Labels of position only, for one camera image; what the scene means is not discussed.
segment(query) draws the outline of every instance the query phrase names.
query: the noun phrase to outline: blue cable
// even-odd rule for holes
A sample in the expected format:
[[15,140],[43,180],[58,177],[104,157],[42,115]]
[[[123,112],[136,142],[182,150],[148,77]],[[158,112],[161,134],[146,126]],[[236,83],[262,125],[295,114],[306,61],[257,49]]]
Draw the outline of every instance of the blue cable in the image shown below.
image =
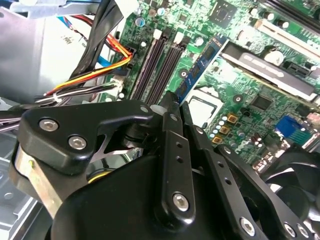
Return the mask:
[[[63,16],[58,16],[57,17],[61,22],[63,22],[63,24],[69,29],[71,26],[70,22],[66,22]],[[111,62],[109,62],[108,60],[106,60],[105,58],[103,58],[101,55],[98,58],[98,64],[100,64],[102,67],[108,67],[111,65]]]

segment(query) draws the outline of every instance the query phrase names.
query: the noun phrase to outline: green circuit board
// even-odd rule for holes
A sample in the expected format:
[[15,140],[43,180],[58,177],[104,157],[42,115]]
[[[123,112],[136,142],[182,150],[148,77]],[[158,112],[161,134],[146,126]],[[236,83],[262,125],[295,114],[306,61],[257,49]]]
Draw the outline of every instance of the green circuit board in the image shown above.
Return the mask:
[[[159,15],[157,10],[163,6],[164,2],[166,2],[165,12]],[[312,0],[284,0],[284,2],[313,18],[320,8],[320,3]],[[153,85],[155,76],[160,71],[161,63],[177,32],[189,37],[190,41],[168,82],[166,90],[172,92],[183,80],[182,72],[187,72],[193,66],[206,43],[217,33],[227,36],[231,42],[257,55],[262,53],[267,46],[273,46],[283,53],[286,61],[300,66],[310,62],[304,55],[252,27],[257,19],[264,18],[266,12],[274,14],[274,20],[271,21],[274,24],[279,19],[286,20],[285,16],[278,14],[258,0],[139,0],[139,4],[140,8],[126,20],[120,38],[121,44],[134,49],[135,52],[131,61],[132,68],[124,81],[124,87],[128,92],[127,98],[130,98],[130,93],[135,87],[136,79],[146,60],[155,29],[165,31],[169,28],[171,32],[154,74],[148,81],[145,94],[141,98],[142,101]],[[217,20],[217,16],[213,17],[213,9],[217,5],[224,5],[229,11],[228,20],[220,21]],[[136,24],[139,18],[144,20],[143,26]],[[286,32],[312,45],[315,49],[320,49],[320,37],[304,29],[298,23],[289,21]],[[204,40],[202,45],[197,44],[199,38]],[[319,77],[307,76],[303,80],[315,86],[316,93],[320,93]],[[229,128],[228,134],[219,133],[219,136],[222,138],[222,143],[235,143],[236,152],[251,164],[261,157],[265,148],[249,144],[243,147],[244,142],[248,141],[254,133],[259,133],[262,137],[266,134],[272,135],[275,125],[284,115],[300,117],[296,112],[297,106],[301,104],[299,99],[279,91],[272,85],[266,85],[258,78],[231,66],[221,57],[208,68],[199,85],[213,88],[223,102],[223,107],[205,129],[208,137],[212,139],[210,136],[222,117],[230,113],[234,114],[238,118],[236,124],[226,123],[226,127]],[[236,95],[242,96],[241,102],[234,101]],[[251,108],[251,103],[258,95],[271,100],[270,105],[264,111]],[[241,113],[243,108],[250,109],[250,116]],[[244,133],[244,137],[239,136],[239,131]]]

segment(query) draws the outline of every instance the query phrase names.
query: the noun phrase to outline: capacitor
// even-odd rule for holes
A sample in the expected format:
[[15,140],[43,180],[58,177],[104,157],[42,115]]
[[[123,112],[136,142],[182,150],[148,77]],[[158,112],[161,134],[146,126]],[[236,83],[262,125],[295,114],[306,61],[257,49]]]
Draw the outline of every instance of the capacitor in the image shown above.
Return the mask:
[[256,139],[258,142],[260,142],[260,141],[262,140],[262,137],[261,137],[260,134],[257,133],[257,132],[254,133],[254,137],[255,137],[255,139]]
[[133,11],[133,14],[140,15],[141,12],[142,12],[142,9],[140,7],[138,7],[136,10]]
[[257,9],[256,7],[251,8],[250,14],[251,14],[252,16],[257,15],[257,13],[258,13],[258,9]]
[[276,25],[282,29],[287,29],[289,27],[289,22],[279,19],[278,21],[276,21]]
[[267,19],[268,21],[272,21],[273,19],[275,19],[275,14],[273,14],[272,12],[266,11],[266,12],[263,14],[263,17],[264,17],[265,19]]
[[163,7],[160,7],[160,8],[156,11],[156,13],[157,13],[159,16],[163,16],[163,15],[165,15],[166,10],[165,10]]
[[240,138],[244,138],[244,137],[246,136],[245,133],[244,133],[244,131],[242,131],[242,130],[236,131],[236,134],[237,134]]
[[271,64],[280,66],[284,62],[285,56],[278,50],[269,50],[265,52],[263,59]]
[[140,46],[141,46],[142,48],[145,48],[145,47],[147,46],[147,43],[146,43],[145,41],[142,41],[142,42],[140,43]]
[[251,137],[251,142],[252,142],[254,145],[258,145],[258,144],[259,144],[259,142],[257,141],[257,139],[256,139],[254,136]]
[[307,69],[309,69],[311,72],[317,69],[316,65],[314,65],[313,63],[308,62],[308,61],[304,64],[304,66]]
[[238,145],[236,144],[236,142],[233,141],[233,140],[230,141],[229,144],[230,144],[230,146],[231,146],[232,148],[234,148],[234,149],[236,149],[236,148],[238,147]]
[[143,17],[138,17],[134,23],[137,27],[143,27],[146,24],[146,21]]
[[196,45],[197,47],[201,46],[202,44],[204,44],[205,40],[202,37],[197,37],[194,41],[194,45]]

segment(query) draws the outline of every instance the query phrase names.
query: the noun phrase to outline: screw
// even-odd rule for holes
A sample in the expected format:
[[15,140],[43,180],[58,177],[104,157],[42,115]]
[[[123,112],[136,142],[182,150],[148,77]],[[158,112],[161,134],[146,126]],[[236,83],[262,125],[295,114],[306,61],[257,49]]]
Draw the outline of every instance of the screw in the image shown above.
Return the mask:
[[241,217],[240,218],[240,224],[241,224],[241,227],[243,228],[243,230],[249,236],[253,237],[256,234],[254,226],[252,225],[252,223],[248,219],[246,219],[244,217]]
[[286,223],[286,222],[284,223],[284,228],[290,234],[291,237],[293,237],[293,238],[296,237],[295,230],[288,223]]
[[226,146],[223,149],[227,154],[231,154],[231,150],[229,148],[227,148]]
[[300,233],[305,237],[305,238],[309,238],[309,234],[308,232],[305,230],[305,228],[303,226],[301,226],[299,223],[296,225],[300,231]]
[[174,115],[174,114],[170,114],[170,117],[175,120],[175,121],[178,121],[178,118]]
[[69,138],[69,145],[73,149],[82,150],[87,146],[87,142],[80,136],[72,136]]
[[142,112],[145,112],[145,113],[149,112],[148,108],[146,108],[145,106],[141,106],[140,109]]
[[45,130],[47,132],[54,132],[59,127],[58,123],[52,119],[41,120],[39,122],[39,126],[42,130]]
[[189,208],[188,200],[180,193],[173,195],[173,203],[182,212],[187,211]]
[[197,126],[195,129],[196,129],[196,131],[197,131],[198,133],[204,134],[204,131],[202,131],[202,129],[201,129],[200,127]]

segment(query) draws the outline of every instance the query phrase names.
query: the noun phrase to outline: ram slot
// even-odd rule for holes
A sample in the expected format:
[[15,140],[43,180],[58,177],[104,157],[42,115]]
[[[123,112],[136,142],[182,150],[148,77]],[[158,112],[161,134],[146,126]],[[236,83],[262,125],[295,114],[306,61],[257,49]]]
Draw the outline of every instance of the ram slot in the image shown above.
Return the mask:
[[260,2],[320,37],[319,21],[294,8],[290,5],[292,3],[286,3],[283,0],[260,0]]
[[164,47],[168,41],[168,37],[163,35],[160,39],[154,39],[148,51],[146,59],[141,68],[140,74],[135,82],[135,90],[132,92],[131,99],[140,100],[145,93],[148,82],[151,79],[155,68],[164,51]]
[[153,105],[158,103],[185,49],[186,46],[176,44],[170,47],[161,71],[158,73],[145,100],[146,104]]

